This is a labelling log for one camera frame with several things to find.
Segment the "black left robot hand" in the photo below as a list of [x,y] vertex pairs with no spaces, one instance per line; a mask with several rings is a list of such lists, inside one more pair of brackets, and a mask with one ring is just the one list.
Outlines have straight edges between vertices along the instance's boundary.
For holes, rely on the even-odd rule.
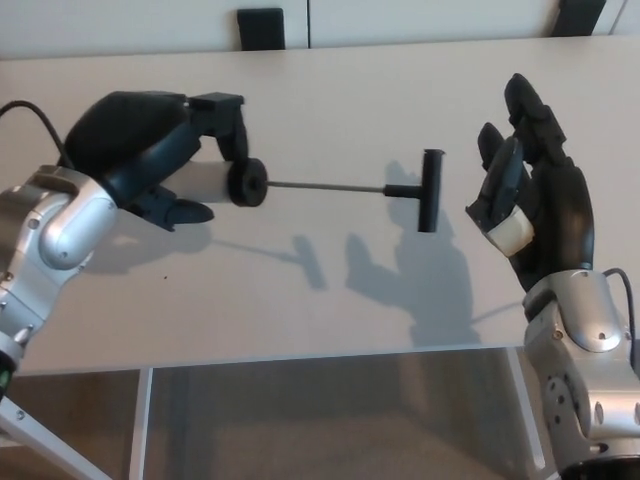
[[243,103],[241,95],[219,92],[115,91],[73,125],[58,164],[91,177],[119,208],[172,231],[214,217],[206,205],[163,185],[200,150],[201,137],[212,137],[228,169],[222,182],[228,198],[257,207],[266,197],[267,172],[249,155]]

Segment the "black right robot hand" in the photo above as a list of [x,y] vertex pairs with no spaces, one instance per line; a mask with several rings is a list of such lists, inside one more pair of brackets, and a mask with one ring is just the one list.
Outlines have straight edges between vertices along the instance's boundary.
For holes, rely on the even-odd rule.
[[465,211],[484,235],[523,220],[503,254],[529,291],[550,274],[592,269],[594,215],[552,109],[520,73],[507,82],[504,98],[513,132],[503,137],[492,123],[483,125],[477,145],[485,178]]

